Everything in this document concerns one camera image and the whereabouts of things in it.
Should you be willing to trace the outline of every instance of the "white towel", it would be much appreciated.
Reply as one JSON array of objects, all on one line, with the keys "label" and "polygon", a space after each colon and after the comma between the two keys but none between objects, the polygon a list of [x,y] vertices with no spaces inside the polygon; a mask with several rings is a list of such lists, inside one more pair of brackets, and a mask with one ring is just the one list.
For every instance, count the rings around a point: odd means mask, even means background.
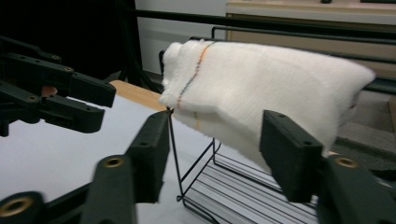
[{"label": "white towel", "polygon": [[163,62],[160,102],[266,171],[259,151],[263,110],[289,116],[323,144],[326,156],[359,92],[375,77],[351,61],[243,43],[173,43]]}]

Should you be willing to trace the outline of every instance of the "brass screw insert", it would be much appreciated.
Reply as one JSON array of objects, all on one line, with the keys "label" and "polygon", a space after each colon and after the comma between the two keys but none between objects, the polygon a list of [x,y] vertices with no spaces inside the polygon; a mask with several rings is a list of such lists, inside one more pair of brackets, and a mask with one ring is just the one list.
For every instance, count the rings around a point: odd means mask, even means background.
[{"label": "brass screw insert", "polygon": [[13,199],[0,207],[0,217],[11,217],[26,210],[32,205],[33,200],[30,197],[21,197]]},{"label": "brass screw insert", "polygon": [[347,168],[356,168],[356,167],[359,166],[357,162],[355,162],[355,161],[353,161],[351,159],[348,159],[348,158],[343,158],[343,157],[342,158],[337,158],[337,159],[335,159],[335,161],[339,165],[345,166]]},{"label": "brass screw insert", "polygon": [[35,96],[29,96],[27,99],[28,99],[29,101],[36,101],[36,100],[37,100],[37,97],[35,97]]},{"label": "brass screw insert", "polygon": [[107,161],[105,161],[105,167],[107,168],[113,168],[117,166],[121,166],[123,164],[123,159],[121,158],[110,158]]}]

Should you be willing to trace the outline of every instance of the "folded white fabric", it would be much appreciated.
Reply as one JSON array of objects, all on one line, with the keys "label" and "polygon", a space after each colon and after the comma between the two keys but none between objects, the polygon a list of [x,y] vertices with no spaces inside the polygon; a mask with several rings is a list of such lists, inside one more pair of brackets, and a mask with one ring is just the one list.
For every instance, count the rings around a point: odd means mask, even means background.
[{"label": "folded white fabric", "polygon": [[267,171],[259,151],[263,110],[289,116],[323,144],[326,156],[360,90],[375,77],[347,60],[243,43],[174,43],[163,62],[160,102]]}]

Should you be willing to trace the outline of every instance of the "white wall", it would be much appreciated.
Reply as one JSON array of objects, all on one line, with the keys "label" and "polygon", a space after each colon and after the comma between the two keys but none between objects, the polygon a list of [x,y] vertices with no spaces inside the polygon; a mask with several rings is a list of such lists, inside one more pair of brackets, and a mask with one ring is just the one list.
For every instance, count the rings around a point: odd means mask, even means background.
[{"label": "white wall", "polygon": [[[135,0],[136,8],[166,12],[225,16],[226,0]],[[191,36],[210,37],[213,25],[139,18],[143,69],[160,74],[158,53],[173,42],[186,42]]]}]

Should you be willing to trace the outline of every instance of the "black metal bar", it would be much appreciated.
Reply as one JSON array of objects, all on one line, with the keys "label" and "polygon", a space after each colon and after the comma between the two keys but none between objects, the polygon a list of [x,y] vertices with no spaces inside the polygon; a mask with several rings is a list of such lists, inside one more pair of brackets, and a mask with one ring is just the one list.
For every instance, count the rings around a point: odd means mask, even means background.
[{"label": "black metal bar", "polygon": [[154,85],[154,83],[151,81],[151,79],[149,79],[148,76],[146,76],[146,74],[143,73],[143,76],[141,76],[143,82],[148,86],[148,88],[151,91],[155,91],[159,94],[161,94],[162,92]]},{"label": "black metal bar", "polygon": [[209,160],[206,161],[205,165],[201,168],[201,170],[198,172],[198,174],[195,176],[195,178],[191,181],[191,183],[189,184],[189,186],[186,188],[186,190],[180,195],[178,196],[178,201],[180,201],[180,199],[182,199],[187,192],[189,191],[189,189],[192,187],[192,185],[195,183],[195,181],[198,179],[198,176],[204,171],[204,169],[206,168],[206,166],[209,164],[209,162],[212,160],[213,156],[210,157]]},{"label": "black metal bar", "polygon": [[118,80],[125,81],[125,80],[126,80],[126,74],[127,74],[127,73],[128,73],[128,66],[125,66],[125,67],[123,67],[123,68],[120,70],[120,75],[119,75]]},{"label": "black metal bar", "polygon": [[38,56],[38,57],[40,57],[40,59],[43,59],[45,61],[49,61],[52,63],[62,63],[62,58],[58,55],[47,53],[47,52],[43,51],[41,48],[39,48],[38,46],[23,43],[21,41],[14,40],[14,39],[0,35],[0,46],[2,44],[5,45],[5,43],[7,43],[7,46],[5,47],[5,49],[7,51],[27,53],[27,55],[31,55],[32,57],[35,57],[35,58]]},{"label": "black metal bar", "polygon": [[198,157],[198,159],[192,164],[192,166],[190,167],[190,169],[186,172],[186,174],[183,175],[183,177],[181,178],[181,182],[183,182],[186,177],[190,174],[190,172],[194,169],[194,167],[196,166],[196,164],[198,164],[198,162],[201,160],[201,158],[206,154],[206,152],[215,144],[215,139],[212,139],[212,142],[207,146],[207,148],[204,150],[203,153],[201,153],[201,155]]},{"label": "black metal bar", "polygon": [[[125,6],[128,8],[133,8],[136,9],[136,3],[135,1],[131,0],[122,0],[124,1]],[[140,36],[139,36],[139,26],[137,22],[137,17],[131,17],[128,15],[126,19],[130,22],[130,29],[132,36],[134,38],[134,49],[136,53],[136,60],[137,63],[140,65],[140,67],[143,67],[142,64],[142,54],[141,54],[141,48],[140,48]]]},{"label": "black metal bar", "polygon": [[396,4],[396,0],[361,0],[362,3],[387,3]]},{"label": "black metal bar", "polygon": [[166,109],[170,111],[170,113],[169,113],[169,132],[171,135],[172,151],[174,153],[174,158],[175,158],[178,188],[180,190],[180,195],[182,195],[184,190],[183,190],[183,185],[181,184],[180,168],[179,168],[178,159],[177,159],[175,132],[174,132],[173,123],[172,123],[172,114],[173,114],[174,110],[173,109],[171,110],[169,107],[166,107]]},{"label": "black metal bar", "polygon": [[114,0],[114,5],[116,14],[119,19],[123,46],[125,47],[126,54],[127,68],[124,71],[125,74],[122,75],[128,77],[129,83],[141,87],[142,82],[140,80],[140,77],[143,75],[143,71],[137,59],[137,55],[140,55],[140,50],[136,50],[135,48],[135,46],[139,44],[139,40],[136,39],[136,31],[134,32],[134,35],[131,31],[132,26],[124,10],[126,8],[124,1]]},{"label": "black metal bar", "polygon": [[81,207],[85,203],[89,189],[90,183],[47,203],[46,221],[51,223],[52,220],[57,220],[60,217],[70,217],[68,214],[71,211]]},{"label": "black metal bar", "polygon": [[197,14],[186,14],[186,13],[173,13],[173,12],[161,12],[161,11],[148,11],[148,10],[136,10],[133,8],[127,8],[128,12],[136,17],[152,18],[169,21],[186,21],[196,22],[205,24],[216,24],[233,27],[245,27],[252,29],[268,29],[288,32],[299,32],[307,33],[311,35],[327,34],[332,36],[340,36],[345,40],[351,40],[351,37],[361,36],[364,38],[372,38],[373,41],[381,43],[394,43],[396,39],[396,32],[390,31],[378,31],[378,30],[366,30],[366,29],[351,29],[342,28],[335,26],[324,26],[324,25],[307,25],[307,24],[290,24],[279,21],[258,21],[258,20],[247,20],[247,19],[235,19],[221,16],[207,16]]},{"label": "black metal bar", "polygon": [[204,218],[207,221],[210,221],[214,224],[219,224],[219,222],[212,216],[210,215],[208,212],[206,212],[205,208],[203,206],[201,206],[199,203],[195,202],[194,200],[190,199],[189,197],[184,197],[183,201],[185,202],[185,206],[186,208],[190,209],[193,213],[197,214],[198,216]]},{"label": "black metal bar", "polygon": [[364,89],[396,95],[396,79],[391,77],[377,77],[372,83],[364,87]]},{"label": "black metal bar", "polygon": [[279,30],[266,30],[266,29],[247,29],[241,27],[219,27],[215,26],[212,28],[212,38],[215,36],[216,30],[223,31],[238,31],[238,32],[249,32],[249,33],[257,33],[257,34],[270,34],[270,35],[289,35],[289,36],[299,36],[299,37],[308,37],[315,39],[331,39],[331,40],[341,40],[341,41],[357,41],[364,43],[372,43],[372,44],[388,44],[388,45],[396,45],[396,39],[382,39],[380,36],[376,39],[365,38],[360,36],[339,36],[339,35],[324,35],[324,34],[308,34],[301,31],[279,31]]},{"label": "black metal bar", "polygon": [[165,50],[161,50],[158,54],[158,59],[160,60],[160,68],[161,68],[161,76],[163,76],[163,69],[165,68],[165,64],[163,64],[163,55],[165,54]]}]

